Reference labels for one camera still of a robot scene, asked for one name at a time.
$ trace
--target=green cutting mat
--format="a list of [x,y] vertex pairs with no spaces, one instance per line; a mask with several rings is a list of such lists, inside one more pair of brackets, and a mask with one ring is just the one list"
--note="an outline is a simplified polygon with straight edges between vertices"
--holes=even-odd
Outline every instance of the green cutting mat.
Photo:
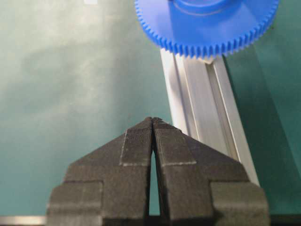
[[270,212],[301,222],[300,9],[300,0],[281,1],[267,34],[226,62]]
[[[301,1],[227,58],[270,211],[301,213]],[[127,0],[0,1],[0,215],[45,214],[74,160],[146,116],[171,122],[159,50]],[[153,164],[150,213],[158,214]]]
[[2,0],[0,37],[0,215],[45,214],[71,162],[146,116],[171,122],[134,1]]

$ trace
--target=aluminum rail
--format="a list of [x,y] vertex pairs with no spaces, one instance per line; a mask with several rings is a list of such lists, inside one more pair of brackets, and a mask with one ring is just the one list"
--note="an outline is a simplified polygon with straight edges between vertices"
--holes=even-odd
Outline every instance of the aluminum rail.
[[223,59],[207,65],[161,50],[166,88],[175,127],[240,161],[259,184]]
[[42,226],[46,216],[0,216],[0,226]]

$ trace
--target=blue gear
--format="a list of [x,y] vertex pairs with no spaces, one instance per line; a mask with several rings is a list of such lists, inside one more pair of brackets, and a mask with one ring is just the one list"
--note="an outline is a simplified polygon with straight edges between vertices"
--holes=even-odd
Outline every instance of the blue gear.
[[279,0],[135,0],[147,36],[161,48],[215,58],[239,51],[273,22]]

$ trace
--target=gear teeth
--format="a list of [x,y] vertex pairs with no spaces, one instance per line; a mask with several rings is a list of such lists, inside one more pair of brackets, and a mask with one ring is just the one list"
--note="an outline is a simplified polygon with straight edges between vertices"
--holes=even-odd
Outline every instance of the gear teeth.
[[145,31],[147,36],[155,44],[159,45],[165,50],[169,50],[170,52],[179,54],[181,56],[190,56],[191,58],[200,57],[202,59],[210,57],[216,58],[217,56],[221,55],[227,56],[228,54],[233,54],[234,52],[238,52],[258,40],[272,24],[279,4],[279,0],[275,0],[270,12],[261,22],[259,22],[250,31],[237,38],[234,38],[233,40],[228,40],[224,43],[216,43],[208,46],[187,46],[182,43],[176,43],[164,37],[161,37],[157,33],[157,31],[152,30],[152,28],[143,18],[143,9],[140,8],[139,1],[140,0],[135,0],[135,9],[138,21],[140,22],[141,27]]

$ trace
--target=gripper jaw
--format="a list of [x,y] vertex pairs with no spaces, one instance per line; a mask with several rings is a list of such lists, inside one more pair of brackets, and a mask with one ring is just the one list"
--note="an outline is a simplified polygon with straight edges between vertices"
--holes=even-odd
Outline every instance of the gripper jaw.
[[148,224],[152,150],[160,224],[269,225],[265,194],[239,162],[159,118],[146,118],[72,163],[53,189],[47,225]]

